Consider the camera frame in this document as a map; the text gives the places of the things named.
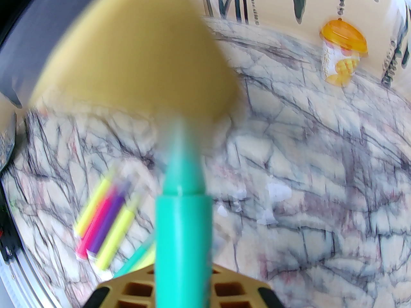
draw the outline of teal marker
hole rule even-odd
[[[129,258],[129,260],[119,269],[117,273],[114,274],[113,278],[123,276],[132,271],[132,268],[136,263],[147,253],[151,245],[154,243],[155,234],[151,233],[148,238],[141,243],[139,248],[134,252],[134,254]]]
[[[209,306],[213,200],[206,186],[195,132],[178,120],[172,129],[163,195],[156,199],[157,308]]]

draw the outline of pink marker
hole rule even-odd
[[[113,185],[105,199],[103,199],[98,207],[96,214],[94,215],[90,225],[88,226],[87,232],[84,237],[78,243],[76,248],[76,255],[78,258],[86,260],[87,259],[87,249],[90,246],[91,242],[96,237],[101,225],[103,224],[107,213],[110,211],[110,208],[113,204],[113,198],[117,194],[117,186]]]
[[[87,247],[89,257],[98,254],[114,220],[116,219],[121,207],[125,203],[125,196],[127,195],[131,185],[132,183],[127,180],[124,184],[118,187],[118,191],[112,199],[113,204],[111,205],[110,211],[104,218],[103,224],[101,224],[101,227],[98,230],[96,236]]]

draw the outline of marble surface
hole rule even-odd
[[[411,307],[411,106],[358,72],[320,79],[320,51],[263,28],[207,19],[244,87],[204,157],[215,262],[266,280],[289,307]],[[149,118],[28,114],[2,175],[41,276],[64,307],[101,280],[74,253],[72,226],[115,160],[150,187],[112,266],[153,229],[164,161]]]

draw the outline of yellow cap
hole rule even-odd
[[[341,19],[335,19],[324,25],[320,36],[345,50],[355,50],[360,54],[368,52],[367,40],[360,31]]]

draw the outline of marker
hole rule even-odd
[[[142,270],[155,263],[155,243],[151,245],[147,253],[133,266],[131,271]]]
[[[110,186],[113,182],[113,177],[117,168],[113,168],[100,182],[100,185],[91,194],[88,204],[81,210],[79,214],[77,224],[74,227],[74,233],[76,236],[83,238],[90,226],[91,220],[97,210],[97,206],[104,199]]]
[[[213,199],[188,122],[177,120],[172,129],[163,194],[155,200],[157,308],[209,306]]]
[[[125,204],[121,208],[120,213],[116,220],[114,220],[114,223],[97,254],[95,266],[99,270],[106,270],[109,267],[121,242],[133,223],[139,202],[140,200],[138,198],[134,198],[129,204]]]
[[[129,260],[124,264],[119,271],[114,274],[114,278],[123,276],[132,271],[132,268],[140,261],[142,257],[147,253],[155,240],[155,234],[152,233],[148,238],[140,245],[140,247],[134,252]]]
[[[76,254],[80,259],[87,258],[87,249],[96,237],[98,230],[101,228],[101,225],[103,224],[104,219],[113,204],[113,198],[116,193],[116,187],[113,186],[109,190],[107,197],[103,199],[103,201],[101,201],[98,205],[97,212],[94,215],[94,218],[92,219],[91,224],[88,227],[86,234],[84,235],[84,238],[81,239],[76,248]]]
[[[107,212],[100,229],[97,231],[95,238],[91,241],[90,246],[87,248],[89,254],[96,255],[104,240],[106,239],[107,233],[109,232],[114,220],[116,219],[121,207],[125,203],[125,196],[127,195],[131,187],[131,182],[126,180],[126,182],[118,190],[117,194],[113,197],[113,202],[110,210]]]

